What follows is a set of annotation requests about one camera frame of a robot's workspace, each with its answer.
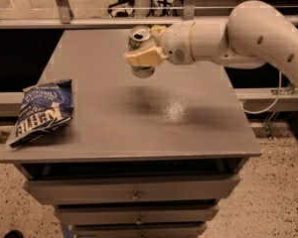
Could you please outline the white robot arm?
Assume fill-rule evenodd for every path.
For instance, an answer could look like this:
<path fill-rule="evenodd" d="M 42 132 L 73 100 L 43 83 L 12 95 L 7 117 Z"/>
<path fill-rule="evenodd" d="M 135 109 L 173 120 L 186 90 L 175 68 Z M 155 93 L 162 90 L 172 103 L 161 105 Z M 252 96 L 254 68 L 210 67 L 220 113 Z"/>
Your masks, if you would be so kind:
<path fill-rule="evenodd" d="M 207 60 L 235 68 L 270 63 L 298 87 L 298 29 L 257 0 L 237 5 L 224 19 L 182 21 L 169 27 L 137 26 L 129 34 L 127 62 L 134 67 Z"/>

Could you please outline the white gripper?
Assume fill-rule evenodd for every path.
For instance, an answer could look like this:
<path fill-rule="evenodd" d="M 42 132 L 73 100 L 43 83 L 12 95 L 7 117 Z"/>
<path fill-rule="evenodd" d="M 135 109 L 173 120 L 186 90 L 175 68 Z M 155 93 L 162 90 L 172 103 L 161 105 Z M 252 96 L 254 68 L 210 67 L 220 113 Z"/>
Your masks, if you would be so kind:
<path fill-rule="evenodd" d="M 190 47 L 192 22 L 176 23 L 165 31 L 151 30 L 151 35 L 157 46 L 145 50 L 135 50 L 124 55 L 132 66 L 157 66 L 164 60 L 172 64 L 191 64 L 194 62 Z"/>

